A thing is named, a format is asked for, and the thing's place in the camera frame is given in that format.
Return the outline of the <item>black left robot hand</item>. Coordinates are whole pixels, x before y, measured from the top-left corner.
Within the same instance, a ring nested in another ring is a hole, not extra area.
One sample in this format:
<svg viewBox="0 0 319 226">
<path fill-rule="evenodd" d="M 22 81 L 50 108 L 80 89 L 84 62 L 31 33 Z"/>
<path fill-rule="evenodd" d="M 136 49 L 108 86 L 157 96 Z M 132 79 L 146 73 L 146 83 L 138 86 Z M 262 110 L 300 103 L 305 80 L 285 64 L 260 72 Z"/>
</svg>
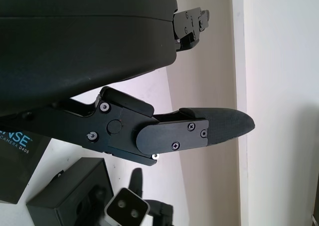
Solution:
<svg viewBox="0 0 319 226">
<path fill-rule="evenodd" d="M 209 11 L 180 12 L 177 0 L 0 0 L 0 130 L 147 166 L 249 133 L 253 119 L 235 109 L 157 115 L 110 87 L 173 64 L 208 22 Z"/>
</svg>

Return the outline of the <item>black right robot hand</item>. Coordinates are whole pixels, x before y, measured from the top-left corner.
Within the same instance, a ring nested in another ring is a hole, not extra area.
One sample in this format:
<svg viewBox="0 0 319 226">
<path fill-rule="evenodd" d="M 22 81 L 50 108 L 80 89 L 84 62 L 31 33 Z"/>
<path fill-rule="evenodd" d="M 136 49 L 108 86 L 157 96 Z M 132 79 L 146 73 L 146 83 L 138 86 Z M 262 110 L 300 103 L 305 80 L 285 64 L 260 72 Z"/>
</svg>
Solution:
<svg viewBox="0 0 319 226">
<path fill-rule="evenodd" d="M 143 172 L 141 168 L 135 168 L 131 173 L 129 187 L 133 193 L 143 198 Z M 173 206 L 156 200 L 145 200 L 150 211 L 148 215 L 153 217 L 154 226 L 172 226 Z"/>
</svg>

